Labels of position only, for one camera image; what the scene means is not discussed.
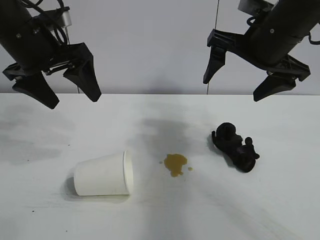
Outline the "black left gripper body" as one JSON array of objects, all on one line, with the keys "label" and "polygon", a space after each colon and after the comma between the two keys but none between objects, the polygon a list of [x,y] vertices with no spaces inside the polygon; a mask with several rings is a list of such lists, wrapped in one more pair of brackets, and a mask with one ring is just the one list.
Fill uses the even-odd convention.
[{"label": "black left gripper body", "polygon": [[3,70],[10,80],[39,72],[51,75],[64,69],[75,71],[87,65],[93,67],[94,58],[85,43],[62,45],[37,21],[3,33],[2,47],[15,60]]}]

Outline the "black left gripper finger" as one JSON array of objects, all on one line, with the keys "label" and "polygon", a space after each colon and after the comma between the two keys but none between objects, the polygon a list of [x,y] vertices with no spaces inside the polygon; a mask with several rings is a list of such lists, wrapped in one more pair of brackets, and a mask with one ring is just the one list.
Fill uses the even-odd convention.
[{"label": "black left gripper finger", "polygon": [[63,76],[79,87],[92,102],[97,102],[102,95],[95,74],[93,56],[73,62],[72,67],[70,66]]},{"label": "black left gripper finger", "polygon": [[15,80],[12,89],[32,97],[52,110],[60,102],[41,72],[34,75],[21,76]]}]

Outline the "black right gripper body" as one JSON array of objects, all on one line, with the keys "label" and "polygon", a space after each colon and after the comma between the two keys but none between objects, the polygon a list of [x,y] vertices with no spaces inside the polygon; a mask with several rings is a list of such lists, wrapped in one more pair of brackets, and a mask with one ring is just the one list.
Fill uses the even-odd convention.
[{"label": "black right gripper body", "polygon": [[288,26],[275,21],[278,17],[275,10],[257,9],[246,21],[249,29],[245,34],[213,29],[207,46],[225,49],[270,74],[287,74],[303,81],[310,75],[310,68],[289,52],[306,34],[290,33]]}]

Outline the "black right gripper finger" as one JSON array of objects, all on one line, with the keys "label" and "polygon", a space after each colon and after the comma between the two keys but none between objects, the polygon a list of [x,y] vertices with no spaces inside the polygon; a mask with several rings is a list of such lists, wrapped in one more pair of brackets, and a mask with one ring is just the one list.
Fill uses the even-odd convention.
[{"label": "black right gripper finger", "polygon": [[253,92],[253,100],[258,102],[276,93],[291,91],[296,87],[296,78],[284,73],[269,75]]},{"label": "black right gripper finger", "polygon": [[210,49],[209,61],[206,71],[203,75],[203,83],[208,84],[214,74],[225,65],[226,50],[217,46]]}]

